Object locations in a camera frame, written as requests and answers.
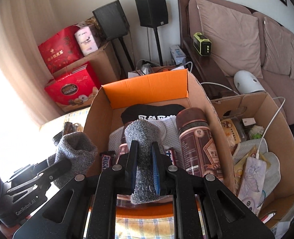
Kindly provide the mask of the red tea gift bag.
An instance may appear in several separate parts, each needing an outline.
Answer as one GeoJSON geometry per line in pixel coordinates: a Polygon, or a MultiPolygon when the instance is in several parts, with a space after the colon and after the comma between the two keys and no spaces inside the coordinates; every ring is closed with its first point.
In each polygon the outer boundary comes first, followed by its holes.
{"type": "Polygon", "coordinates": [[[66,27],[38,46],[51,74],[84,57],[75,38],[79,29],[77,25],[66,27]]]}

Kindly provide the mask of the grey knitted sock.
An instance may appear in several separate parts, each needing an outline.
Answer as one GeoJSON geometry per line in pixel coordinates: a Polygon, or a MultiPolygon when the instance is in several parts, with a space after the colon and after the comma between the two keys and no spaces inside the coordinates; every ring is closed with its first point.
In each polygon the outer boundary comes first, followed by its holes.
{"type": "Polygon", "coordinates": [[[97,154],[97,147],[84,132],[73,132],[64,135],[57,145],[56,153],[47,158],[48,166],[65,158],[71,162],[71,169],[54,180],[56,187],[61,189],[75,175],[86,174],[97,154]]]}
{"type": "Polygon", "coordinates": [[[133,141],[138,142],[136,183],[131,203],[139,205],[160,200],[154,185],[152,143],[162,145],[161,130],[146,120],[135,120],[126,127],[124,135],[129,147],[133,141]]]}

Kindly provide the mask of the left black speaker on stand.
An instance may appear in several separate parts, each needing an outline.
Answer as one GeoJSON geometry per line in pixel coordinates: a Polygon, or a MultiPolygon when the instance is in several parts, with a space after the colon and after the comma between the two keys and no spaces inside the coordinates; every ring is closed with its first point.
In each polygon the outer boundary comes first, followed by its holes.
{"type": "Polygon", "coordinates": [[[104,37],[107,41],[118,39],[129,62],[131,70],[134,70],[133,61],[124,42],[123,37],[130,32],[130,25],[124,13],[120,0],[103,5],[93,12],[104,37]]]}

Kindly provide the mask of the Snickers bar English label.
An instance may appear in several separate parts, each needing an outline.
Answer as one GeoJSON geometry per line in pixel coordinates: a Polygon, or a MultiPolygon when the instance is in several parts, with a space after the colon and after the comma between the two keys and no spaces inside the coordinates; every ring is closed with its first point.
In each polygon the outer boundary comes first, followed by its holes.
{"type": "Polygon", "coordinates": [[[101,171],[111,167],[116,156],[115,151],[105,151],[99,154],[101,157],[101,171]]]}

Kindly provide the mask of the white tissue pack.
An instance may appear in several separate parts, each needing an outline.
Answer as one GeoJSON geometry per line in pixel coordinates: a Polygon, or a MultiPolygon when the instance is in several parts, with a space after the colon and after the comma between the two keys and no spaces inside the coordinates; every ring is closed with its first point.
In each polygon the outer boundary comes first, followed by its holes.
{"type": "Polygon", "coordinates": [[[101,46],[101,38],[94,24],[80,28],[75,33],[75,38],[84,56],[97,51],[101,46]]]}

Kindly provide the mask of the beige sofa cushion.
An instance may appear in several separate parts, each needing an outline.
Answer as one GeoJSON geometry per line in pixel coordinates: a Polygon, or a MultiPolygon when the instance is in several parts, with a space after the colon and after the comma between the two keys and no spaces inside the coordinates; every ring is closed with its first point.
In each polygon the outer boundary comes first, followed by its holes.
{"type": "Polygon", "coordinates": [[[258,19],[207,0],[196,0],[202,34],[225,76],[245,70],[262,78],[258,19]]]}
{"type": "Polygon", "coordinates": [[[265,61],[263,69],[281,75],[290,74],[291,36],[283,28],[264,17],[265,61]]]}

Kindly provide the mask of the orange cardboard box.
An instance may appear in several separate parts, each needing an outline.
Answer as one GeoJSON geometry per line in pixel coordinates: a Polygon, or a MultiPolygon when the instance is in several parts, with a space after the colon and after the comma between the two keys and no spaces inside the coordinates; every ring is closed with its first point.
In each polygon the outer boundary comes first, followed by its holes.
{"type": "MultiPolygon", "coordinates": [[[[107,151],[109,146],[109,136],[118,128],[118,137],[113,138],[118,154],[117,142],[121,133],[123,124],[121,113],[129,106],[143,104],[143,106],[158,106],[156,110],[143,109],[133,110],[132,113],[154,125],[159,126],[161,139],[165,140],[169,136],[169,127],[165,127],[162,122],[173,123],[175,113],[165,113],[160,106],[167,106],[171,103],[181,104],[185,107],[196,106],[201,108],[208,120],[209,127],[213,134],[215,145],[218,151],[218,157],[222,165],[222,171],[225,178],[225,184],[233,192],[234,175],[232,174],[233,162],[226,137],[223,133],[220,120],[215,109],[209,101],[204,89],[197,83],[196,78],[187,72],[187,70],[177,70],[164,73],[145,75],[117,81],[103,85],[94,98],[90,107],[84,133],[90,138],[92,143],[97,146],[99,152],[107,151]]],[[[116,208],[116,178],[125,178],[125,176],[115,176],[121,171],[103,171],[103,180],[100,178],[98,192],[101,192],[99,201],[94,200],[94,213],[90,218],[89,238],[114,238],[115,237],[115,212],[116,208]]],[[[202,238],[199,215],[195,207],[196,199],[190,201],[191,217],[187,217],[187,207],[183,207],[183,216],[178,214],[178,238],[202,238]]]]}

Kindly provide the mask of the yellow blue checked tablecloth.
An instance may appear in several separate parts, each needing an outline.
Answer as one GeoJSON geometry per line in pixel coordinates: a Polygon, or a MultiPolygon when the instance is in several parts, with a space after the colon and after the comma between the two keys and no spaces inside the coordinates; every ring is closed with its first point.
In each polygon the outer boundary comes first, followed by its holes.
{"type": "MultiPolygon", "coordinates": [[[[123,133],[121,136],[121,144],[127,143],[124,135],[126,127],[132,122],[121,124],[123,133]]],[[[56,145],[60,142],[62,137],[73,132],[80,132],[73,129],[67,133],[61,133],[56,138],[56,145]]],[[[160,152],[165,153],[163,144],[159,146],[160,152]]],[[[119,160],[119,149],[115,151],[116,156],[114,163],[119,160]]],[[[93,163],[99,162],[101,164],[100,152],[95,157],[93,163]]],[[[86,172],[87,176],[94,175],[94,172],[100,170],[99,167],[90,166],[86,172]]],[[[155,202],[134,205],[131,203],[131,196],[121,196],[117,202],[116,211],[116,238],[173,238],[174,237],[174,217],[172,198],[170,196],[160,196],[161,199],[155,202]]]]}

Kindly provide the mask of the large brown-lid glass jar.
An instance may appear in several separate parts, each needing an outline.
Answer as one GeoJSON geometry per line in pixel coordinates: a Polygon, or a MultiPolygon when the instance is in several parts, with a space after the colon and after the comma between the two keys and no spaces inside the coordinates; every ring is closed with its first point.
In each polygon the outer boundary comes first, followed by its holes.
{"type": "Polygon", "coordinates": [[[223,181],[218,152],[203,110],[190,107],[180,111],[176,126],[185,170],[199,177],[212,174],[223,181]]]}

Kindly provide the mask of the Snickers bar Chinese label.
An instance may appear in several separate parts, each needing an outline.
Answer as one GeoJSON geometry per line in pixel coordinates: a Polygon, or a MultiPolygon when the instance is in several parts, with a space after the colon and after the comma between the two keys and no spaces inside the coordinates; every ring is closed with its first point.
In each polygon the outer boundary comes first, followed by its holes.
{"type": "Polygon", "coordinates": [[[177,153],[176,153],[176,150],[173,147],[165,149],[165,154],[170,158],[171,163],[173,165],[176,166],[178,164],[177,153]]]}

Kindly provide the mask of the white mesh vest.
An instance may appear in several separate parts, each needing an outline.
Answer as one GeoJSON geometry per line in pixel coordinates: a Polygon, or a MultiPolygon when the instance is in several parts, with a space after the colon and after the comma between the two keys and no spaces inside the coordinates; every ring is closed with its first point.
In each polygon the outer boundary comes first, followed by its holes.
{"type": "MultiPolygon", "coordinates": [[[[182,153],[178,129],[176,126],[176,116],[170,116],[161,120],[149,120],[149,122],[159,128],[162,144],[165,148],[173,147],[177,153],[182,153]]],[[[119,149],[123,128],[124,127],[122,126],[109,135],[109,151],[117,151],[119,149]]]]}

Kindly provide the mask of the yellow snack jar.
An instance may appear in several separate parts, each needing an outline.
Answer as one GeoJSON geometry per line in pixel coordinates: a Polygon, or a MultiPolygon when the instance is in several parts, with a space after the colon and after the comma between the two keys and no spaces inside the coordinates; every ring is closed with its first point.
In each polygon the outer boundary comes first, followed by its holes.
{"type": "Polygon", "coordinates": [[[236,117],[221,120],[221,125],[227,138],[231,154],[234,154],[238,144],[247,140],[245,131],[236,117]]]}

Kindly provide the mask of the blue white small box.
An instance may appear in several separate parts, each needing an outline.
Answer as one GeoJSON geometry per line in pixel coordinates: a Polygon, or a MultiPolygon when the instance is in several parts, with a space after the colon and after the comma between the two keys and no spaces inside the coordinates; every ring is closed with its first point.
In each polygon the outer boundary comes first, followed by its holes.
{"type": "Polygon", "coordinates": [[[170,55],[173,64],[181,65],[186,63],[186,54],[178,45],[170,46],[170,55]]]}

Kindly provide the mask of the open brown cardboard box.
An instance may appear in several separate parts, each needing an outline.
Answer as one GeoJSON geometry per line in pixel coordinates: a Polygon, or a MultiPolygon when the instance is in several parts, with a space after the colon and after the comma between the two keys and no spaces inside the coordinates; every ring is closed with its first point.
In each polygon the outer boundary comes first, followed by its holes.
{"type": "MultiPolygon", "coordinates": [[[[267,126],[278,109],[266,92],[224,97],[212,100],[211,103],[221,119],[227,111],[238,111],[239,117],[253,117],[263,127],[267,126]]],[[[266,197],[259,217],[275,212],[275,216],[266,223],[267,227],[273,228],[294,205],[294,138],[281,112],[267,130],[265,139],[269,151],[279,159],[281,180],[270,196],[266,197]]]]}

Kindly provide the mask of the black cloth with white print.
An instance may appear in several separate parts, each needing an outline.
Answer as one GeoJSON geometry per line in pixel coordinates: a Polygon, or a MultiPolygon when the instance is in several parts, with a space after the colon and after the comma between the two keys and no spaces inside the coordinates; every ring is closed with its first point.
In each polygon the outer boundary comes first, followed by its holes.
{"type": "Polygon", "coordinates": [[[168,104],[163,106],[136,104],[128,107],[122,114],[123,124],[135,120],[161,120],[176,116],[185,107],[179,104],[168,104]]]}

